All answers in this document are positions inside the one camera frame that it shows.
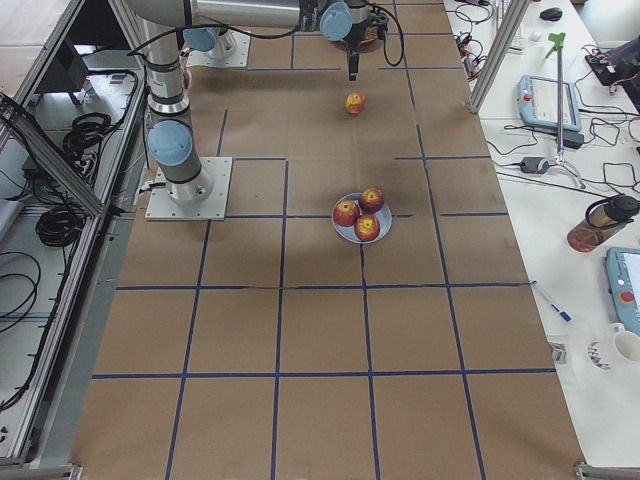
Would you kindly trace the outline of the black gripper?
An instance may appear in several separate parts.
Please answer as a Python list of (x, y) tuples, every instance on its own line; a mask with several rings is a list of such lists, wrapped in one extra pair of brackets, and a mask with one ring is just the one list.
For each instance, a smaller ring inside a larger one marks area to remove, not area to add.
[(373, 6), (370, 1), (347, 1), (347, 6), (352, 17), (352, 27), (343, 39), (343, 45), (347, 50), (348, 79), (356, 81), (359, 72), (359, 50), (385, 37), (388, 15), (381, 7)]

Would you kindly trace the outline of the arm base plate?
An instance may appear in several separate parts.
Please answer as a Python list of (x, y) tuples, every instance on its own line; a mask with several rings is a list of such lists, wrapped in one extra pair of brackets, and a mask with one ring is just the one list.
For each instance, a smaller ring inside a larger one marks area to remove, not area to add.
[(201, 171), (189, 183), (166, 179), (158, 168), (160, 187), (151, 190), (145, 218), (149, 221), (223, 221), (226, 216), (233, 159), (201, 157)]
[(217, 69), (244, 69), (247, 67), (250, 37), (227, 30), (216, 37), (215, 45), (208, 51), (190, 48), (187, 67)]

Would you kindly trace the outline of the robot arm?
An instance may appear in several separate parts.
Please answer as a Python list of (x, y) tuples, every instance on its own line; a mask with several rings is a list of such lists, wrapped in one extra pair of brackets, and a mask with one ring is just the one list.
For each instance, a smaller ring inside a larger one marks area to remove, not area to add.
[(164, 174), (168, 196), (180, 205), (207, 198), (212, 177), (196, 152), (190, 101), (180, 60), (178, 35), (194, 50), (230, 55), (240, 27), (279, 28), (286, 35), (319, 28), (324, 1), (129, 1), (141, 18), (143, 43), (132, 52), (149, 69), (153, 126), (148, 150)]
[(369, 1), (185, 1), (180, 19), (186, 26), (212, 24), (318, 31), (346, 45), (348, 79), (359, 72), (360, 49), (367, 34), (386, 37), (391, 15)]

